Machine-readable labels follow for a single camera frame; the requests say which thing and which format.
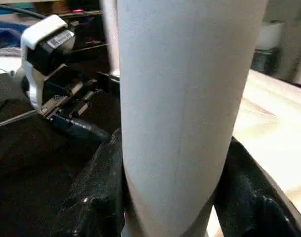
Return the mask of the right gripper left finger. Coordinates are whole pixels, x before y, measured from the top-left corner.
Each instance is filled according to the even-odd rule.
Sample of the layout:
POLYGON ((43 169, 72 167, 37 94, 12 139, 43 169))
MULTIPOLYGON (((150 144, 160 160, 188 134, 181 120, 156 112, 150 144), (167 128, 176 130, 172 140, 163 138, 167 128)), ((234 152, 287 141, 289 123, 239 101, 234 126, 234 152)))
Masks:
POLYGON ((119 237, 125 224, 122 135, 117 129, 76 177, 57 214, 52 237, 119 237))

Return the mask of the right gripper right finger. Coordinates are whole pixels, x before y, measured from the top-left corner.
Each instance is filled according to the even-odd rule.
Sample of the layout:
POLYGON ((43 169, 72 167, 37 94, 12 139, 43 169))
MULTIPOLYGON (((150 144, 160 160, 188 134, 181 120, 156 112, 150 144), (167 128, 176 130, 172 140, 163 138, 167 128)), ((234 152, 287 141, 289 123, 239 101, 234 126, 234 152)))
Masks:
POLYGON ((225 237, 301 237, 301 213, 235 138, 214 206, 225 237))

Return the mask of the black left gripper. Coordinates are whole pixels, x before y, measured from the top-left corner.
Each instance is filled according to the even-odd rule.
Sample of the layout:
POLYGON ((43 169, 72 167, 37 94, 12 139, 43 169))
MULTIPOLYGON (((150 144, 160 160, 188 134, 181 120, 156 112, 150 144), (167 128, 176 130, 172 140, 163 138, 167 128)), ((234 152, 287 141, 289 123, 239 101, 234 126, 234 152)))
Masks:
POLYGON ((100 145, 112 137, 105 130, 120 127, 119 97, 118 77, 62 66, 44 82, 40 114, 59 134, 100 145))

